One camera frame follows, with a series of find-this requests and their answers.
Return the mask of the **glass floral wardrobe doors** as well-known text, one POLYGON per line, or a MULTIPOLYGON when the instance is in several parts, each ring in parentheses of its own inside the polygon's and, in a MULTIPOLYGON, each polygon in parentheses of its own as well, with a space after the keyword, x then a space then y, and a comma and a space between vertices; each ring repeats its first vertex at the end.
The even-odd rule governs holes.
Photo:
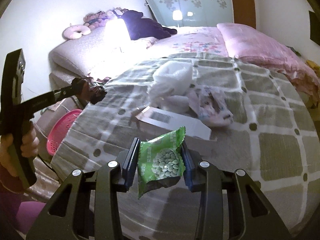
POLYGON ((232 0, 146 0, 155 19, 162 25, 215 27, 233 23, 232 0))

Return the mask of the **brown plush toys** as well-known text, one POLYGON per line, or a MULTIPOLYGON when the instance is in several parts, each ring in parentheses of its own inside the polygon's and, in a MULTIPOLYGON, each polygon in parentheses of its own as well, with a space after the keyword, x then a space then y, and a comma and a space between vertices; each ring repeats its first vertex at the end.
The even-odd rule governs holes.
POLYGON ((89 13, 84 18, 84 25, 93 30, 96 28, 104 27, 110 20, 120 18, 123 14, 122 10, 114 9, 107 11, 98 11, 96 13, 89 13))

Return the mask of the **cat print plastic bag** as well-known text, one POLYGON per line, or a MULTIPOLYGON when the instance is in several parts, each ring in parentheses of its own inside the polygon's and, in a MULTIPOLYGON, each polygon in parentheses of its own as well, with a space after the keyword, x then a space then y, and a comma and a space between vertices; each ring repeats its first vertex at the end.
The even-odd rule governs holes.
POLYGON ((225 93, 213 86, 198 85, 189 88, 189 107, 206 126, 226 127, 233 123, 233 113, 228 109, 225 93))

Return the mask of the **lit white table lamp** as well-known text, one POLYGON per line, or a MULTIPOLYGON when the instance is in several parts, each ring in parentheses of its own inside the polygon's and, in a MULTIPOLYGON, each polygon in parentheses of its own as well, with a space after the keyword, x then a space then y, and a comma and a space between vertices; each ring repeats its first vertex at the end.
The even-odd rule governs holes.
POLYGON ((127 26, 121 18, 108 21, 101 38, 106 48, 116 53, 125 52, 131 41, 127 26))

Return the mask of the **green pea snack packet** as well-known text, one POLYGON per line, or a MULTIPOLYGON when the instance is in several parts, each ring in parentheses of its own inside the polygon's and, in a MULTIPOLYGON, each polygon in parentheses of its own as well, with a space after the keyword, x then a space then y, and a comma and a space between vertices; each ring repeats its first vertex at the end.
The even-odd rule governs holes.
POLYGON ((185 171, 181 146, 185 127, 140 143, 138 154, 138 198, 147 192, 176 185, 185 171))

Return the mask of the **grey bedside cabinet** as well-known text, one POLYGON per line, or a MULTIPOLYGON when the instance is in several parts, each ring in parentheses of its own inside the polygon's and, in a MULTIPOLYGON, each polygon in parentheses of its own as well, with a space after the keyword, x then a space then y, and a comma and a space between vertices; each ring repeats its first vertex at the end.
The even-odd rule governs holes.
POLYGON ((78 98, 72 96, 43 109, 39 119, 35 122, 36 133, 40 141, 46 142, 49 132, 61 117, 71 110, 83 108, 78 98))

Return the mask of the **white cardboard box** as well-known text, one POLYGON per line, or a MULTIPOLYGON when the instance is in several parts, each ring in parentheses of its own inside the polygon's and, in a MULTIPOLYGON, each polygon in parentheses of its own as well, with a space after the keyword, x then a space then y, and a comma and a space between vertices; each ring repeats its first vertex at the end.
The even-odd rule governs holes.
POLYGON ((158 136, 184 126, 186 136, 209 140, 212 132, 199 119, 149 106, 138 113, 136 119, 139 129, 149 135, 158 136))

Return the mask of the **pink folded duvet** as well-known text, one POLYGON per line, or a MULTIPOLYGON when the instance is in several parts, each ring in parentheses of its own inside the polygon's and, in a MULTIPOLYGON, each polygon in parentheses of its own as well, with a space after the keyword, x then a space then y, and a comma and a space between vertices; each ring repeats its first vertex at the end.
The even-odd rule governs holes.
POLYGON ((284 74, 298 91, 319 102, 319 78, 290 48, 244 24, 216 26, 229 57, 284 74))

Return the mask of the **white foam packing piece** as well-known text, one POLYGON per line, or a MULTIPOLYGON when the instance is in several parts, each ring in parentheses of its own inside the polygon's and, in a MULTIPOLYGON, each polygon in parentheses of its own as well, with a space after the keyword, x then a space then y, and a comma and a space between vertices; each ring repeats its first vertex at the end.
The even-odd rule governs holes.
POLYGON ((162 64, 152 75, 153 82, 148 88, 152 105, 168 96, 183 96, 193 81, 193 64, 169 60, 162 64))

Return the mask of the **grey patterned headboard cushion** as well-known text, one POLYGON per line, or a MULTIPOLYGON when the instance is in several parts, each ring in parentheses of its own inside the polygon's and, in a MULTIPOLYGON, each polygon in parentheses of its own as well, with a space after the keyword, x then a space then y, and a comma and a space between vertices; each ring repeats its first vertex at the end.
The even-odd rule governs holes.
POLYGON ((112 77, 112 65, 120 53, 120 42, 106 27, 94 29, 79 39, 55 47, 49 58, 59 66, 81 77, 112 77))

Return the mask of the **dark wrapper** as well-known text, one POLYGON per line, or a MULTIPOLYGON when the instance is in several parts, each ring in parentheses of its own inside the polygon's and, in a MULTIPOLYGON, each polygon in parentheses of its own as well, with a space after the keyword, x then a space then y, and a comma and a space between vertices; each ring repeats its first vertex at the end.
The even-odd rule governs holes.
POLYGON ((101 102, 107 94, 107 91, 101 85, 94 85, 92 81, 88 79, 81 79, 75 77, 71 83, 72 86, 76 86, 78 89, 75 96, 79 100, 85 100, 95 105, 101 102))

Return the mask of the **pink floral bed sheet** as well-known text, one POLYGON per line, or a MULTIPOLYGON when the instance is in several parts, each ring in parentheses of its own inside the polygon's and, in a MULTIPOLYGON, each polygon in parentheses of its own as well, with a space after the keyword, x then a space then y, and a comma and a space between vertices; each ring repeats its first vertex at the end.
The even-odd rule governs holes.
POLYGON ((223 36, 217 27, 180 27, 175 35, 153 43, 140 53, 141 59, 179 53, 209 53, 227 57, 223 36))

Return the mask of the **brown wooden door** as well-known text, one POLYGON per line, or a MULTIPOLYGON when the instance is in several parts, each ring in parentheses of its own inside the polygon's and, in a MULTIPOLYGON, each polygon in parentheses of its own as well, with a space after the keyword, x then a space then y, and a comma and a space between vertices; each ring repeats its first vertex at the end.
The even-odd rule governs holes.
POLYGON ((257 27, 255 0, 232 0, 234 23, 257 27))

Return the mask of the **pink plastic mesh basket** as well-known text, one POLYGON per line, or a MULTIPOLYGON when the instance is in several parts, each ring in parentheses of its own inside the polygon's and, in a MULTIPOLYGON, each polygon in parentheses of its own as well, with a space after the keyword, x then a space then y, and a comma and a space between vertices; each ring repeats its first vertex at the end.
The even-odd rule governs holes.
POLYGON ((66 137, 73 122, 81 114, 81 109, 74 109, 62 116, 53 126, 47 137, 47 152, 49 155, 54 156, 61 142, 66 137))

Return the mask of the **grey upholstered bed frame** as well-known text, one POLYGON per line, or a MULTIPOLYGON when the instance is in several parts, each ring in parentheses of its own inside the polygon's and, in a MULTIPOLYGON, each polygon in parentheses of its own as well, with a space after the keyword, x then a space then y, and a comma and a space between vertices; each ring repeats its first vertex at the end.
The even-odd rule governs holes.
POLYGON ((57 101, 70 96, 79 95, 84 86, 84 79, 76 74, 55 70, 49 74, 57 101))

